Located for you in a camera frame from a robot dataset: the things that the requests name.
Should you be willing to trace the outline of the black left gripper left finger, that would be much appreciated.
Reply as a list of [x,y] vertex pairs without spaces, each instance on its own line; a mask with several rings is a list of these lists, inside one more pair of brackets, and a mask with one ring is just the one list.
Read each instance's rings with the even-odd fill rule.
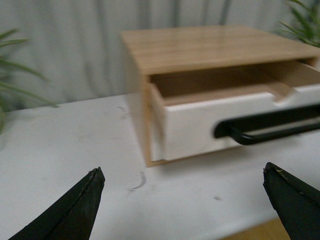
[[105,185],[100,167],[88,172],[12,240],[88,240]]

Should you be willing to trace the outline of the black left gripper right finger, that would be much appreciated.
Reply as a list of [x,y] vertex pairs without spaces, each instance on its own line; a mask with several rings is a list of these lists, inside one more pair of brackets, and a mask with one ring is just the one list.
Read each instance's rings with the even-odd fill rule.
[[263,177],[263,187],[290,239],[318,240],[320,191],[271,162]]

